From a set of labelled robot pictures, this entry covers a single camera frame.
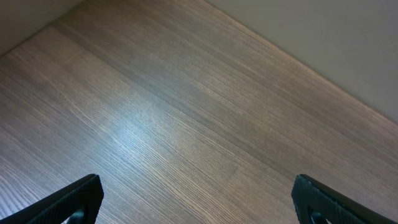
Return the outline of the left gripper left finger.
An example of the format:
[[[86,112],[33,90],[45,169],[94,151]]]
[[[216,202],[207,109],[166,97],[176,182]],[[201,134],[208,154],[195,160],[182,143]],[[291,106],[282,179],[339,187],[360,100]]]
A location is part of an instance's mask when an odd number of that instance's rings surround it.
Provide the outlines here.
[[[76,182],[1,220],[3,224],[85,223],[96,221],[104,192],[97,174]]]

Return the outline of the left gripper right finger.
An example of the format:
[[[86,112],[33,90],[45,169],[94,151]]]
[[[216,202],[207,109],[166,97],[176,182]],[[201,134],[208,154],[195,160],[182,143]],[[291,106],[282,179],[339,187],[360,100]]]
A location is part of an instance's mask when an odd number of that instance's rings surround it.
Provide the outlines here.
[[[397,224],[305,174],[291,196],[300,224]]]

